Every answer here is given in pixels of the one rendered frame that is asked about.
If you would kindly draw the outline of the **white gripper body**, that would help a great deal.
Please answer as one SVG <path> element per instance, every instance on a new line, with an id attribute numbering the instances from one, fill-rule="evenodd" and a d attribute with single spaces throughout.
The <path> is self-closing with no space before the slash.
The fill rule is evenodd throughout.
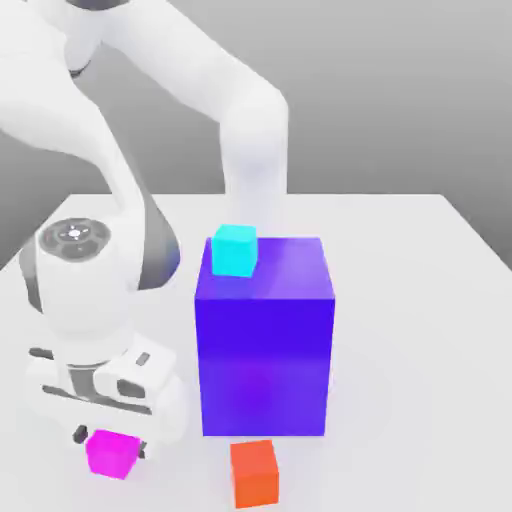
<path id="1" fill-rule="evenodd" d="M 150 445 L 171 444 L 184 434 L 188 404 L 183 382 L 172 376 L 145 414 L 77 398 L 58 386 L 54 362 L 35 359 L 29 363 L 25 393 L 31 408 L 71 429 L 85 425 L 138 437 Z"/>

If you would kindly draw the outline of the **small magenta cube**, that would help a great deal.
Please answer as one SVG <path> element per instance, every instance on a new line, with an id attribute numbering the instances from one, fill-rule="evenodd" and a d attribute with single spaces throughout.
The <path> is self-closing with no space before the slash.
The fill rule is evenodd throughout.
<path id="1" fill-rule="evenodd" d="M 108 430 L 96 430 L 85 450 L 93 474 L 125 480 L 135 465 L 141 447 L 138 437 Z"/>

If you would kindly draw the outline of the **small orange cube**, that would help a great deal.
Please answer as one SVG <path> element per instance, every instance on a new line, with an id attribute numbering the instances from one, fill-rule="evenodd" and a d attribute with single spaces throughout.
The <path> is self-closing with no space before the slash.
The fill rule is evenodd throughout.
<path id="1" fill-rule="evenodd" d="M 232 443 L 230 463 L 237 509 L 278 503 L 280 475 L 271 440 Z"/>

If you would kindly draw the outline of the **small cyan cube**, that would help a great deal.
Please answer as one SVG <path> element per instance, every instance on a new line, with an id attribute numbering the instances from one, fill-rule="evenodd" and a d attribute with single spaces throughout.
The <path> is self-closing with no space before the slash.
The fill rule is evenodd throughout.
<path id="1" fill-rule="evenodd" d="M 222 224 L 211 239 L 212 273 L 250 278 L 258 260 L 256 228 Z"/>

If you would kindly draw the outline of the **large purple box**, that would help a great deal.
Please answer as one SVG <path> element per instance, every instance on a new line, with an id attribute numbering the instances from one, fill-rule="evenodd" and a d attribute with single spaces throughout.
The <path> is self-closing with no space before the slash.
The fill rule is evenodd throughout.
<path id="1" fill-rule="evenodd" d="M 204 435 L 323 435 L 335 304 L 317 237 L 260 239 L 249 278 L 214 275 L 207 243 L 194 297 Z"/>

